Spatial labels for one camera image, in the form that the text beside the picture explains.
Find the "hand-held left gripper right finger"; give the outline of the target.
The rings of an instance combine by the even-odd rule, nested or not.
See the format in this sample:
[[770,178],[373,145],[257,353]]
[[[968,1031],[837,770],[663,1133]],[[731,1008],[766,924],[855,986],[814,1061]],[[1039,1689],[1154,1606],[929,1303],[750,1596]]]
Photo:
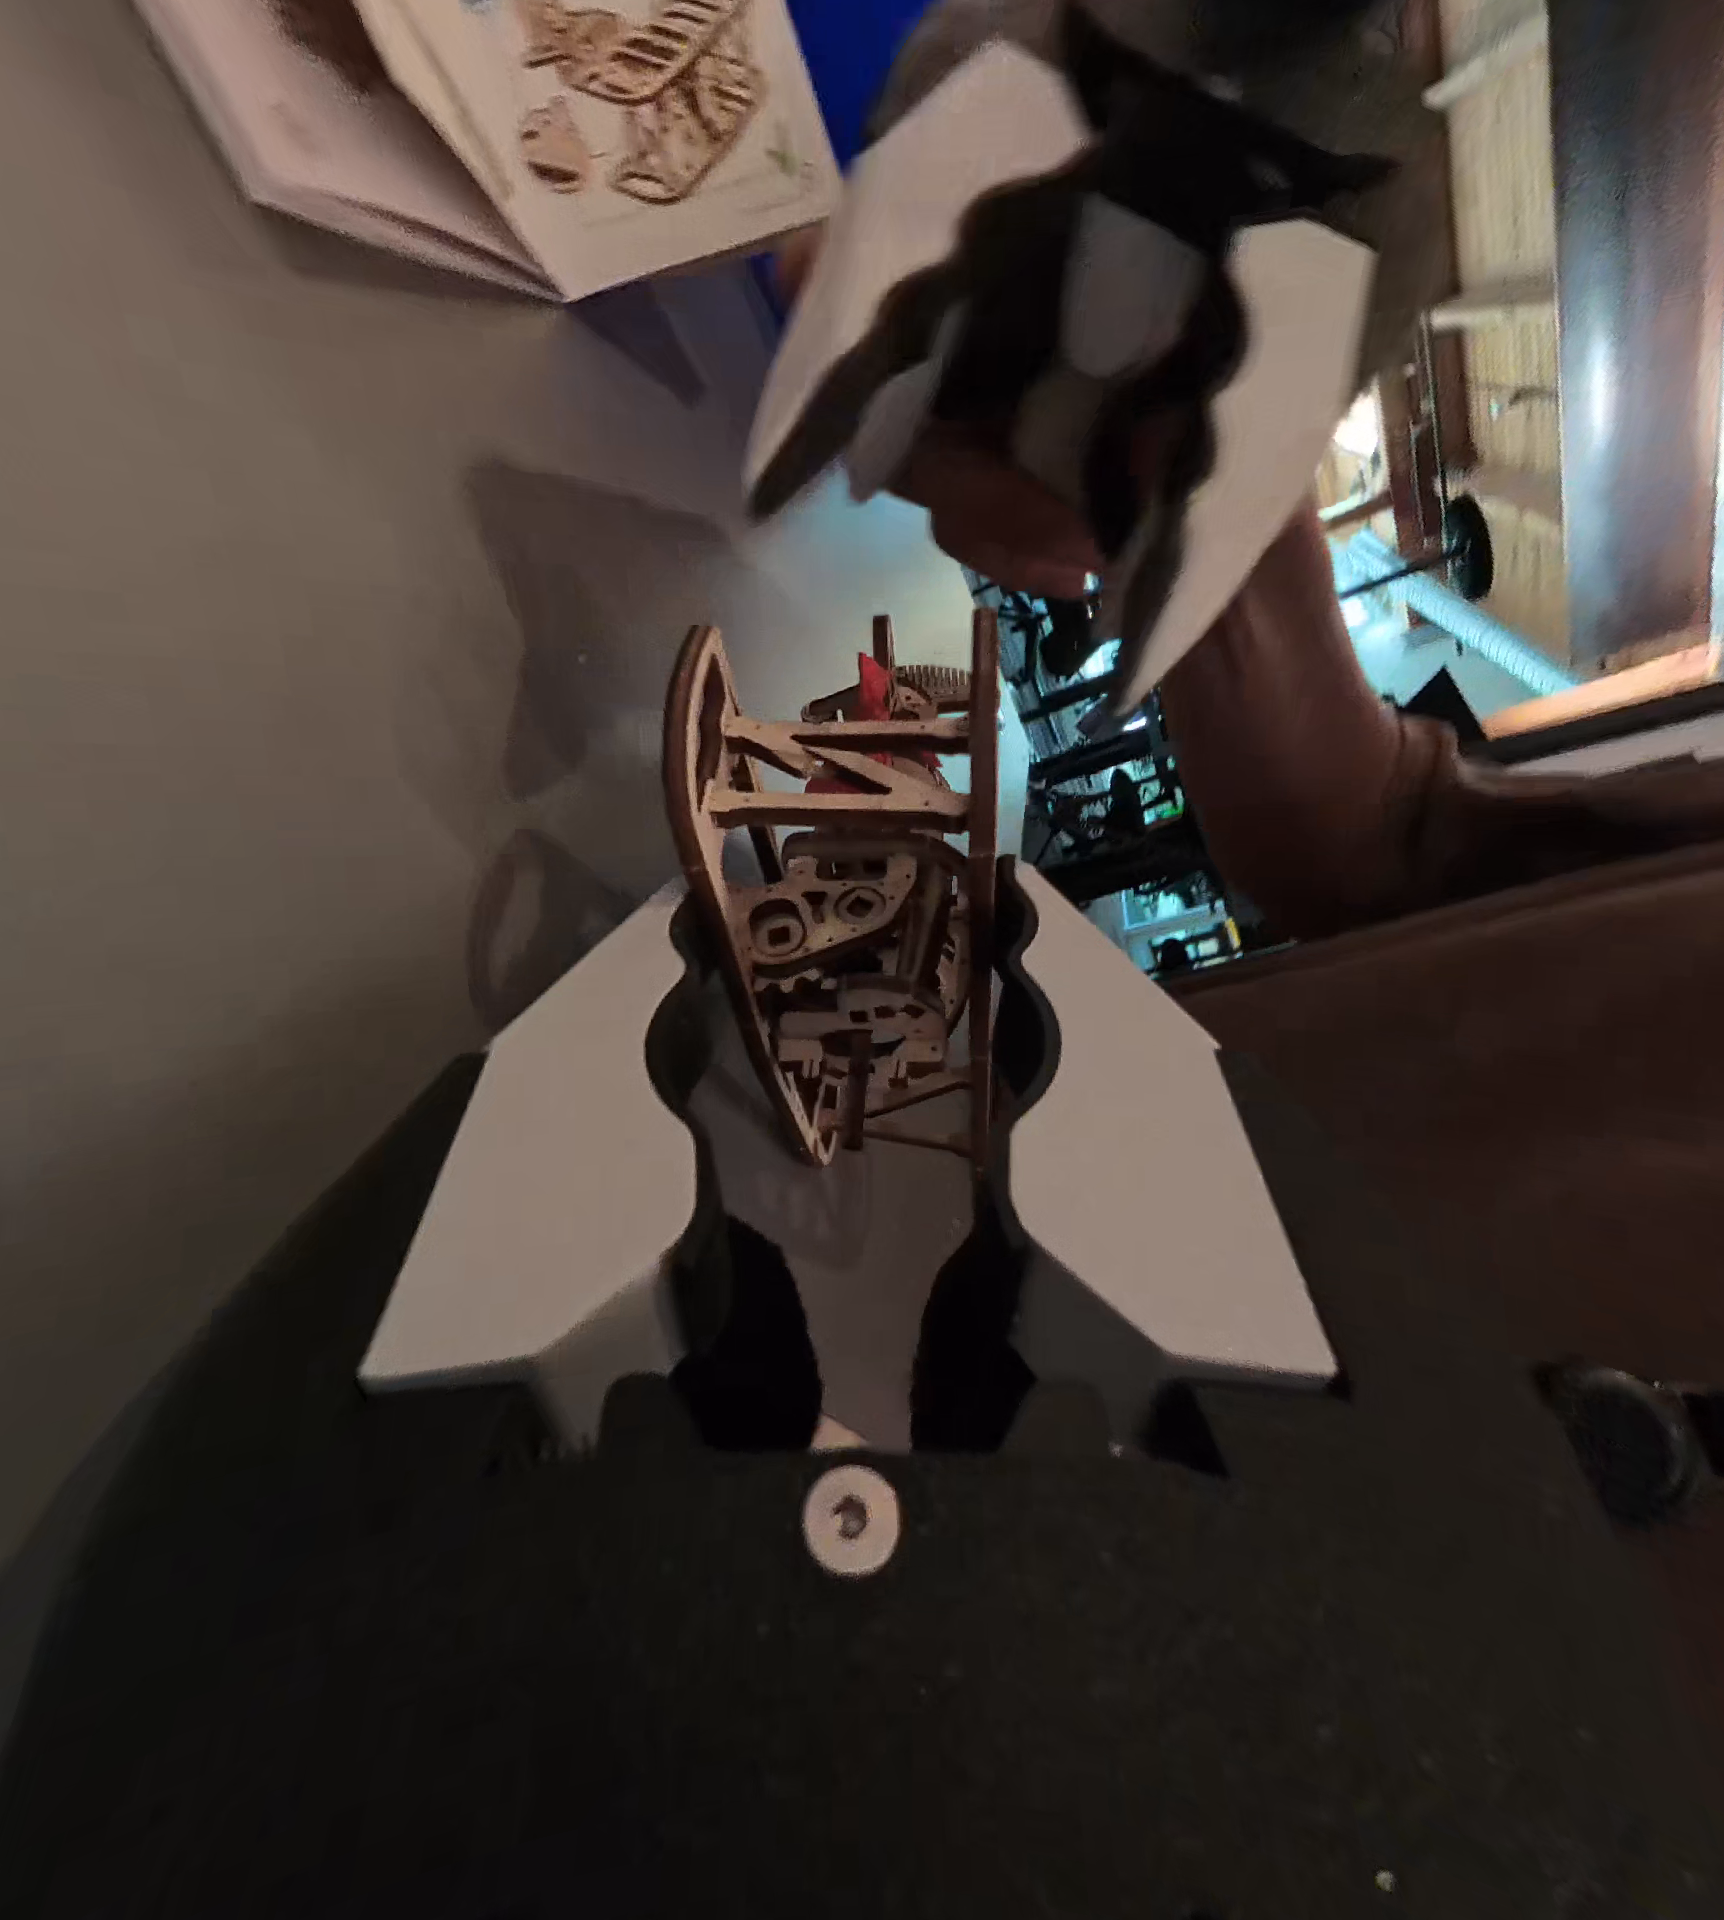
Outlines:
[[1091,1400],[1112,1452],[1155,1452],[1180,1394],[1343,1390],[1220,1045],[1011,858],[990,942],[990,1200],[1017,1248],[1017,1362]]

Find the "blue object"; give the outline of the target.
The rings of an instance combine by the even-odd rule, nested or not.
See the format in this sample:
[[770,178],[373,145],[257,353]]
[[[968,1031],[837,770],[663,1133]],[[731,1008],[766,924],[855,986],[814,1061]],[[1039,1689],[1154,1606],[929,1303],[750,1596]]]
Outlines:
[[868,139],[873,108],[907,34],[900,3],[785,3],[828,146],[848,170]]

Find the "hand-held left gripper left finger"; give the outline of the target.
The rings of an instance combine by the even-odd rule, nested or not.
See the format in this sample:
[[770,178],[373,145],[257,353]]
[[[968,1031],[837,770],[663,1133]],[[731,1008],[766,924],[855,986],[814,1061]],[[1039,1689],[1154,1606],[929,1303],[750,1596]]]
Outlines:
[[669,884],[487,1047],[370,1348],[370,1394],[521,1386],[591,1444],[620,1379],[667,1375],[680,1270],[719,1208],[693,1090],[708,957]]

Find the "model instruction booklet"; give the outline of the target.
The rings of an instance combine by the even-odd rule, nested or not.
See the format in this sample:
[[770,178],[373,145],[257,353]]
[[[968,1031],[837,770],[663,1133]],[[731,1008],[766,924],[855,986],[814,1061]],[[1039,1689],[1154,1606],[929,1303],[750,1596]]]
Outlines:
[[779,3],[136,3],[243,200],[552,303],[766,250],[840,168]]

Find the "person's right forearm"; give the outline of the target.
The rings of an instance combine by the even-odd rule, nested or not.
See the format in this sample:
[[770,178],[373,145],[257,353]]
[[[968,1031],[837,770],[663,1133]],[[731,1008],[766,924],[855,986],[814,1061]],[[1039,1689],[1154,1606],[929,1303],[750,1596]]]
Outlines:
[[1459,742],[1363,678],[1299,501],[1163,681],[1209,861],[1289,941],[1476,899],[1498,884],[1495,796]]

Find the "black office chair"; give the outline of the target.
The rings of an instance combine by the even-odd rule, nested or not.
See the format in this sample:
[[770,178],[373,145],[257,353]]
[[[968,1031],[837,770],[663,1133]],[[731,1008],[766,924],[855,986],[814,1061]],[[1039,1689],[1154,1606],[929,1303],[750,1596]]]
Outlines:
[[1158,693],[1117,712],[1119,641],[1096,595],[979,587],[996,615],[1028,775],[1020,854],[1154,978],[1220,969],[1245,935],[1184,796]]

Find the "flexible ribbed duct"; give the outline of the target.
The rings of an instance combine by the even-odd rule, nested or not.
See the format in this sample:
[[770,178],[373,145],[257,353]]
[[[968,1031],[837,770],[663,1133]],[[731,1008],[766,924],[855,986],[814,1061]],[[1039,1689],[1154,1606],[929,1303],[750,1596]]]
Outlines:
[[1337,569],[1335,596],[1343,607],[1351,607],[1367,596],[1390,596],[1409,613],[1418,613],[1423,624],[1432,627],[1440,636],[1446,636],[1466,653],[1473,653],[1502,675],[1515,679],[1527,697],[1557,697],[1583,687],[1576,673],[1549,658],[1538,646],[1529,643],[1459,590],[1451,590],[1432,571],[1423,565],[1395,565],[1382,572],[1363,572],[1362,569],[1371,559],[1393,559],[1393,552],[1363,537],[1332,559]]

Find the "grey desk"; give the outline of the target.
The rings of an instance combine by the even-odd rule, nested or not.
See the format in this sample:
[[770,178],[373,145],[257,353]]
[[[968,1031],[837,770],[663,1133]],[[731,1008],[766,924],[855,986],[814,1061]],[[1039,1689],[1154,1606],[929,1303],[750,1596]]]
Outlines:
[[766,346],[268,218],[129,4],[0,4],[0,1740],[161,1369],[673,877],[681,632],[964,655],[921,514],[743,524]]

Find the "person's right hand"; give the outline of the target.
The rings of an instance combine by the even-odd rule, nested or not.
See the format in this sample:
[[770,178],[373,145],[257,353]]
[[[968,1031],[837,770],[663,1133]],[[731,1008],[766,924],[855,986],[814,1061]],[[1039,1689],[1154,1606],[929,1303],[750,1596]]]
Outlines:
[[929,426],[894,469],[891,492],[921,508],[946,559],[996,587],[1075,598],[1101,571],[1082,516],[1014,467],[988,434]]

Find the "wooden mechanical model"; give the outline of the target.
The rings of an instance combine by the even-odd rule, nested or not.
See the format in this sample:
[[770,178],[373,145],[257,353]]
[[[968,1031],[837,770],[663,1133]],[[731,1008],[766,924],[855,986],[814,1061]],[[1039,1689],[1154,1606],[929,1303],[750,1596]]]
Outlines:
[[965,667],[900,664],[875,615],[852,681],[794,720],[743,707],[715,627],[674,653],[667,827],[805,1164],[872,1142],[990,1162],[1001,693],[985,607]]

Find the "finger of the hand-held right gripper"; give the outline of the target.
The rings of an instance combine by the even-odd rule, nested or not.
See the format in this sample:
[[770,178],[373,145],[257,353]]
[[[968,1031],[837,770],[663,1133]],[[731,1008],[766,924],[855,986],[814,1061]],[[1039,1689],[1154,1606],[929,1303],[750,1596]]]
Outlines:
[[971,216],[1086,146],[1061,71],[995,40],[855,162],[752,414],[752,518],[779,514],[836,461],[852,498],[888,487],[971,323]]
[[1355,391],[1375,254],[1320,221],[1241,227],[1184,291],[1180,334],[1107,389],[1080,459],[1136,707],[1227,613]]

